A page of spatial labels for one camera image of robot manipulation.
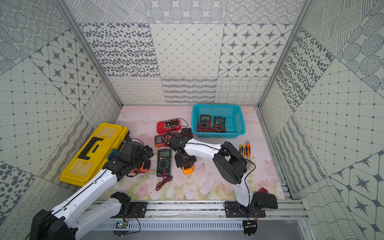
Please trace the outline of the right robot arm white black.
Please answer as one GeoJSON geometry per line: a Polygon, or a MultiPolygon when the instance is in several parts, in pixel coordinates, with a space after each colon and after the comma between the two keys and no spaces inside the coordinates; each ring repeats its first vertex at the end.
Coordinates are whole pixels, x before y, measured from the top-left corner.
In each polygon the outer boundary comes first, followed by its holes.
{"type": "Polygon", "coordinates": [[[171,137],[167,140],[167,145],[176,153],[175,161],[178,168],[192,167],[197,157],[212,160],[223,179],[233,185],[236,202],[240,206],[248,209],[253,207],[278,208],[274,195],[251,193],[246,181],[249,161],[230,142],[214,145],[190,137],[184,137],[181,140],[171,137]]]}

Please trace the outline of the green multimeter DT9205A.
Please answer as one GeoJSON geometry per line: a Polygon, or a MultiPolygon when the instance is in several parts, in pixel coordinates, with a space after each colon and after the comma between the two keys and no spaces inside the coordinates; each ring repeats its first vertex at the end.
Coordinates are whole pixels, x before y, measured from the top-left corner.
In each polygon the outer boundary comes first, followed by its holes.
{"type": "Polygon", "coordinates": [[[171,160],[172,150],[171,149],[160,149],[158,150],[157,158],[157,177],[168,177],[171,175],[171,160]]]}

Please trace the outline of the dark red-trim multimeter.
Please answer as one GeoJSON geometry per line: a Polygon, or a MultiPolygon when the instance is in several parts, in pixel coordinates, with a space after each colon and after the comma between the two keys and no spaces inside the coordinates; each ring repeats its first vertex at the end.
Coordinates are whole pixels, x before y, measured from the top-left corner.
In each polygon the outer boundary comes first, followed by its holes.
{"type": "Polygon", "coordinates": [[[209,133],[211,131],[212,117],[210,115],[201,115],[197,132],[209,133]]]}

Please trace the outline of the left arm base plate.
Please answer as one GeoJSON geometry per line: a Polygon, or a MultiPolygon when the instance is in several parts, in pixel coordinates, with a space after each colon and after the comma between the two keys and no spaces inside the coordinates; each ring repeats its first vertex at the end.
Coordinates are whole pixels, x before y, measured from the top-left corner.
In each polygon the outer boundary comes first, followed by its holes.
{"type": "Polygon", "coordinates": [[[144,218],[147,210],[147,202],[126,202],[122,204],[120,215],[122,218],[144,218]]]}

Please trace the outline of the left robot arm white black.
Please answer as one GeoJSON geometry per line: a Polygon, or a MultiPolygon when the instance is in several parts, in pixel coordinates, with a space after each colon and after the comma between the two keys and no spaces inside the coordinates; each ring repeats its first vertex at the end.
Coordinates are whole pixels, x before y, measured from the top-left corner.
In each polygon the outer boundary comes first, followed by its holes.
{"type": "Polygon", "coordinates": [[[131,197],[124,192],[113,193],[98,207],[87,208],[106,190],[128,177],[134,169],[152,158],[153,149],[136,140],[124,141],[124,147],[108,160],[96,176],[71,197],[51,210],[39,211],[32,220],[28,240],[79,240],[105,220],[121,216],[124,223],[135,213],[131,197]]]}

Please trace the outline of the yellow orange multimeter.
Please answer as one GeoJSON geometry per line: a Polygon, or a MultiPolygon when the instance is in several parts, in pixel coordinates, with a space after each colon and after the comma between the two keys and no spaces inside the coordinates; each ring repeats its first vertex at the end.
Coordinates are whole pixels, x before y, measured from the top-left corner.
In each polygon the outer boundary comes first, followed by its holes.
{"type": "Polygon", "coordinates": [[[194,166],[193,165],[183,165],[182,167],[184,175],[189,175],[194,172],[194,166]]]}

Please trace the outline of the green multimeter with leads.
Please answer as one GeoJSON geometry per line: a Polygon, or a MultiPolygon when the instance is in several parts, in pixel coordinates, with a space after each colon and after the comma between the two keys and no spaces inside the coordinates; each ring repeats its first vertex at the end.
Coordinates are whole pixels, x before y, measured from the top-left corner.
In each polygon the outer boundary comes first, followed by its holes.
{"type": "Polygon", "coordinates": [[[212,132],[225,133],[226,132],[226,119],[223,117],[214,117],[212,132]]]}

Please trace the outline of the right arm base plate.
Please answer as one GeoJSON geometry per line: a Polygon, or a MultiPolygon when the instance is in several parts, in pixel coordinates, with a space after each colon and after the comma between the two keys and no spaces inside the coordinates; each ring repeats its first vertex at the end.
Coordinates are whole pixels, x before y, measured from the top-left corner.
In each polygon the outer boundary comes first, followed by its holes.
{"type": "Polygon", "coordinates": [[[265,218],[264,208],[252,202],[248,207],[244,207],[238,202],[225,201],[224,208],[227,218],[265,218]]]}

